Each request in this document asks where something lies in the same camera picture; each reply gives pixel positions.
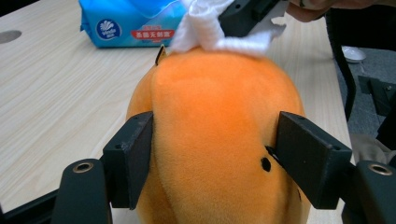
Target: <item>black eye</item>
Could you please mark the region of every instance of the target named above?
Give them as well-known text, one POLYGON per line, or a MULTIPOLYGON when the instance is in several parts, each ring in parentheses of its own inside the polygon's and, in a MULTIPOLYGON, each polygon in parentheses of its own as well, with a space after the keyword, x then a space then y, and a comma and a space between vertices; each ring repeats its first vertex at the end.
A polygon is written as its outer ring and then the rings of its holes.
POLYGON ((267 158, 262 158, 262 169, 266 172, 271 171, 271 162, 267 158))

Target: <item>stuffed animal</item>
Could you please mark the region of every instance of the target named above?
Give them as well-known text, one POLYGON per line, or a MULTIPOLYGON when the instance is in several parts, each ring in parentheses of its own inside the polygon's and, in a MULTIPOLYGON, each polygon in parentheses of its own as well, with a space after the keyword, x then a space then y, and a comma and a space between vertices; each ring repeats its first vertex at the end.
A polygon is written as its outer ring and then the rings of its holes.
POLYGON ((305 223, 309 201, 266 148, 280 111, 304 115, 287 74, 227 49, 159 55, 127 112, 154 114, 141 221, 305 223))

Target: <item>black round hole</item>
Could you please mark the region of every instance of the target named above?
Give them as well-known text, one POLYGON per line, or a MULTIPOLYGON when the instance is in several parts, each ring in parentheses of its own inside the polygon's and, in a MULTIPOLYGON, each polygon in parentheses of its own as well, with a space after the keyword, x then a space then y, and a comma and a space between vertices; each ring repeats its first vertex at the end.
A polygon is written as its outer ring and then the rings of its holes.
POLYGON ((341 150, 341 148, 340 147, 338 147, 338 146, 332 146, 332 149, 334 149, 334 150, 341 150))
POLYGON ((262 169, 266 172, 271 171, 271 162, 267 158, 262 158, 262 169))
POLYGON ((77 174, 88 172, 92 169, 93 164, 91 162, 82 162, 73 167, 73 172, 77 174))
POLYGON ((392 175, 393 172, 385 166, 378 165, 378 164, 370 164, 369 168, 378 173, 379 175, 392 175))
POLYGON ((88 168, 90 168, 90 165, 88 163, 82 163, 77 167, 78 171, 85 171, 88 168))

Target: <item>wooden table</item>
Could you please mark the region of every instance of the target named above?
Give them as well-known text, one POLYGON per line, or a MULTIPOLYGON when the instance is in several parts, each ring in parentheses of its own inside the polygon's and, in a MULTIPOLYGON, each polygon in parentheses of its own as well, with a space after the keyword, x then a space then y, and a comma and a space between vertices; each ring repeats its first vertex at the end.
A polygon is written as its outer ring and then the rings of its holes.
MULTIPOLYGON (((306 115, 350 146, 324 20, 288 28, 269 57, 302 95, 306 115)), ((77 0, 41 0, 0 18, 0 33, 22 31, 0 44, 0 203, 5 212, 59 187, 63 169, 99 158, 121 127, 139 79, 158 49, 97 49, 79 31, 77 0)), ((311 223, 340 223, 337 211, 311 210, 311 223)), ((113 211, 115 223, 136 223, 113 211)))

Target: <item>tissue package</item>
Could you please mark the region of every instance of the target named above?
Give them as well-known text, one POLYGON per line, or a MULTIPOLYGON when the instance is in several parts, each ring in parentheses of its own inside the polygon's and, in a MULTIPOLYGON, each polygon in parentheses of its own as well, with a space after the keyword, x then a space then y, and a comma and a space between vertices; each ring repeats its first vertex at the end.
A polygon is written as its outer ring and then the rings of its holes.
POLYGON ((79 0, 81 31, 98 48, 168 46, 186 9, 177 0, 79 0))

